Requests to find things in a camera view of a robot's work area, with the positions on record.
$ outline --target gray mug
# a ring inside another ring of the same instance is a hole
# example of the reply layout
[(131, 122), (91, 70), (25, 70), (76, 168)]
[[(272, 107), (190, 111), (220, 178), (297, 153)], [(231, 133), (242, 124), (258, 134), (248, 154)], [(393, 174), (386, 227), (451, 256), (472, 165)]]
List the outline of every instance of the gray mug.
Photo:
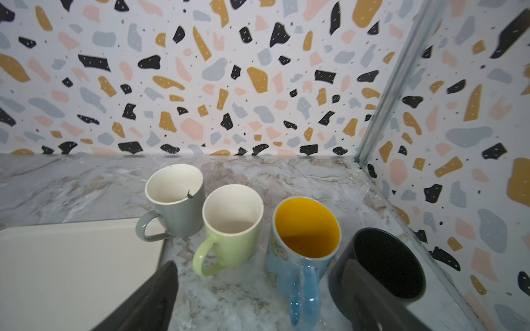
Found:
[[(204, 223), (204, 179), (194, 166), (174, 164), (160, 169), (145, 184), (145, 195), (156, 210), (140, 217), (136, 224), (136, 234), (142, 240), (187, 238), (196, 234)], [(146, 236), (145, 228), (154, 218), (159, 219), (166, 232)]]

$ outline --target white tray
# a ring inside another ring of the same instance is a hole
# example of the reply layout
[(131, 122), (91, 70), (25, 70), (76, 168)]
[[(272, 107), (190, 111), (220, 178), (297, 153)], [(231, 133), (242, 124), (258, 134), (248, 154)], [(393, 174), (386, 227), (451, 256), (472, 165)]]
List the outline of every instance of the white tray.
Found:
[[(0, 231), (0, 330), (88, 331), (158, 266), (163, 241), (135, 233), (137, 218)], [(149, 233), (163, 232), (159, 222)]]

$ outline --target marble countertop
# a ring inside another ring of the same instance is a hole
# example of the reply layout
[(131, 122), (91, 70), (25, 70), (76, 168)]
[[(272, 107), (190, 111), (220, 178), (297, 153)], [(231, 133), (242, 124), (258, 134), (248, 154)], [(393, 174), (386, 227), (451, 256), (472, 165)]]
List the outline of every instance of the marble countertop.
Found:
[[(411, 244), (365, 173), (350, 158), (101, 157), (0, 155), (0, 229), (37, 224), (139, 217), (152, 210), (144, 185), (156, 170), (187, 163), (199, 168), (206, 193), (225, 184), (255, 189), (265, 205), (258, 247), (243, 266), (200, 278), (192, 269), (204, 227), (187, 239), (167, 240), (161, 263), (175, 261), (179, 292), (169, 330), (291, 330), (289, 305), (269, 284), (265, 253), (274, 207), (303, 195), (323, 203), (338, 219), (343, 242), (364, 227), (392, 233), (412, 249), (426, 276), (424, 296), (408, 306), (432, 330), (474, 330)], [(331, 300), (327, 275), (320, 282), (322, 308), (315, 330), (351, 330)]]

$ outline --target gray mug handle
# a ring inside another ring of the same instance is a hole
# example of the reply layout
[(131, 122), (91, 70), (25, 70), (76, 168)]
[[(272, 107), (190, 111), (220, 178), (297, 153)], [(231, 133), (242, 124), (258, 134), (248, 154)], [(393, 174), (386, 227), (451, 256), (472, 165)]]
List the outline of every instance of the gray mug handle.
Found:
[(147, 225), (153, 218), (162, 217), (159, 212), (156, 210), (152, 210), (150, 212), (145, 213), (140, 219), (138, 220), (138, 223), (136, 223), (136, 235), (143, 241), (158, 241), (162, 239), (168, 239), (172, 238), (172, 236), (167, 232), (164, 232), (162, 234), (152, 235), (152, 236), (146, 236), (145, 235), (145, 228), (147, 228)]

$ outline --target terrazzo wallpaper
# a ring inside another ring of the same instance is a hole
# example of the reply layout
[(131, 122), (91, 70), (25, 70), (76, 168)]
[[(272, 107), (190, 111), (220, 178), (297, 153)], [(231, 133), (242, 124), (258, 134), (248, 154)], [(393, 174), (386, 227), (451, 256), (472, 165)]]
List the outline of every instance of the terrazzo wallpaper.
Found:
[(367, 170), (489, 331), (530, 330), (530, 10), (450, 1)]
[(2, 0), (0, 152), (352, 155), (419, 0)]

